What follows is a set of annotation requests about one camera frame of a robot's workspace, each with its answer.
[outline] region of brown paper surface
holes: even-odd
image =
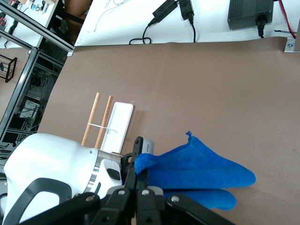
[[[160,155],[192,131],[217,154],[252,170],[232,188],[237,206],[216,210],[238,225],[300,221],[300,54],[285,38],[245,42],[77,47],[52,91],[39,132],[81,143],[96,92],[100,124],[109,95],[134,101],[122,153],[137,136]],[[88,145],[93,147],[98,128]]]

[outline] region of wire basket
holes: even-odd
[[[0,78],[5,79],[5,83],[14,77],[16,63],[16,57],[12,60],[4,55],[0,55]]]

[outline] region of person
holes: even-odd
[[[84,20],[86,18],[85,13],[89,10],[91,3],[92,0],[65,0],[65,12]],[[82,24],[68,18],[66,20],[69,39],[74,44]]]

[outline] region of screw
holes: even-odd
[[[145,190],[142,191],[142,195],[149,195],[149,193],[150,192],[147,189],[145,189]]]
[[[85,201],[87,201],[87,202],[91,202],[91,201],[93,201],[94,200],[94,195],[93,196],[88,196],[88,197],[86,197],[86,199],[85,199]]]
[[[118,195],[124,195],[124,194],[125,194],[124,190],[118,191]]]
[[[109,220],[109,217],[102,218],[102,222],[106,223]]]
[[[179,202],[179,197],[174,195],[174,196],[172,196],[171,201],[174,203],[177,203],[177,202]]]

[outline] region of blue towel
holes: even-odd
[[[135,161],[135,172],[139,174],[148,169],[148,185],[160,187],[165,193],[168,190],[184,192],[207,208],[233,208],[236,204],[234,196],[220,189],[252,185],[255,183],[254,173],[219,156],[191,132],[187,135],[187,144],[161,156],[139,155]]]

